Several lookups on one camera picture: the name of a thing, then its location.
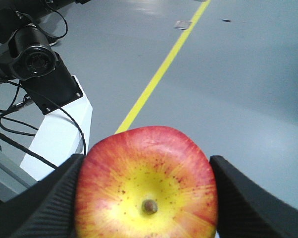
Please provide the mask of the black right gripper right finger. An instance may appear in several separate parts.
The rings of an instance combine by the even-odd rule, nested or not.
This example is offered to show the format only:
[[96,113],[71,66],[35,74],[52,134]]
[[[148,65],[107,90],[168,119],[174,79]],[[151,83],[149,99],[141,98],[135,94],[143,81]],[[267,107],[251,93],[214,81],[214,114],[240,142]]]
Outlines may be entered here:
[[211,156],[221,238],[298,238],[298,209],[254,183],[224,157]]

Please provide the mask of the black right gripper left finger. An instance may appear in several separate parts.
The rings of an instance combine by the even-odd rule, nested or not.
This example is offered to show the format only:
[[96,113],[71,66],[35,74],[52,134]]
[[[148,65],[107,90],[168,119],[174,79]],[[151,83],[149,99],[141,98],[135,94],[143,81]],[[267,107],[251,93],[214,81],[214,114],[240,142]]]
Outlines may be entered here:
[[58,169],[0,205],[0,238],[73,238],[77,178],[84,156],[73,154]]

